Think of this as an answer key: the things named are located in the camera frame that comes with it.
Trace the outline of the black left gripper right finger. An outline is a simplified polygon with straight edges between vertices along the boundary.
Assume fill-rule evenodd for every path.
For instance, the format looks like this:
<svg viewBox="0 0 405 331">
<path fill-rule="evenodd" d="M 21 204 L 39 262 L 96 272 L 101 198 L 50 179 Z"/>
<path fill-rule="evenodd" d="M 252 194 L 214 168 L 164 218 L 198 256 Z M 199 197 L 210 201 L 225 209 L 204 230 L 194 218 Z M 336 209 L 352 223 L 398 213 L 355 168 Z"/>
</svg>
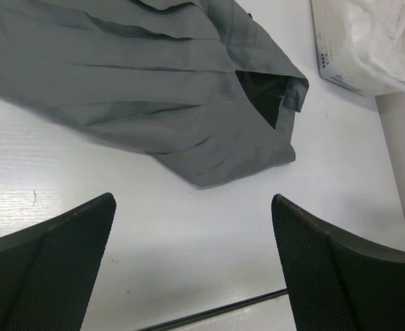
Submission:
<svg viewBox="0 0 405 331">
<path fill-rule="evenodd" d="M 405 330 L 405 252 L 323 221 L 280 194 L 275 239 L 297 330 Z"/>
</svg>

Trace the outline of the grey pleated skirt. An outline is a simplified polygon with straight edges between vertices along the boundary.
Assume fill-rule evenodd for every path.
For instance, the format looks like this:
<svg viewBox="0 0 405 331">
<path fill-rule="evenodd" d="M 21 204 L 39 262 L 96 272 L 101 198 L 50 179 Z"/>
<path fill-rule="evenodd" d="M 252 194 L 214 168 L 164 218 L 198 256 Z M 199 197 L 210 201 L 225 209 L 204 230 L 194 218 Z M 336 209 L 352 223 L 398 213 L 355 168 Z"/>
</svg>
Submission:
<svg viewBox="0 0 405 331">
<path fill-rule="evenodd" d="M 235 1 L 0 1 L 0 98 L 201 188 L 293 162 L 308 88 Z"/>
</svg>

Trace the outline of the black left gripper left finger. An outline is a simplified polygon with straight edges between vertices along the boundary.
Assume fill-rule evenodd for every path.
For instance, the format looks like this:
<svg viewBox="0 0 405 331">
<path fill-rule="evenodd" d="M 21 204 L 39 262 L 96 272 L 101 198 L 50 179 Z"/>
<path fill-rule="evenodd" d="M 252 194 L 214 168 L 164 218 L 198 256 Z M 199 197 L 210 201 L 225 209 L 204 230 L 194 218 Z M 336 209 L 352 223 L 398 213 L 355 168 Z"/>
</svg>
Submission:
<svg viewBox="0 0 405 331">
<path fill-rule="evenodd" d="M 115 216 L 105 193 L 0 237 L 0 330 L 80 330 Z"/>
</svg>

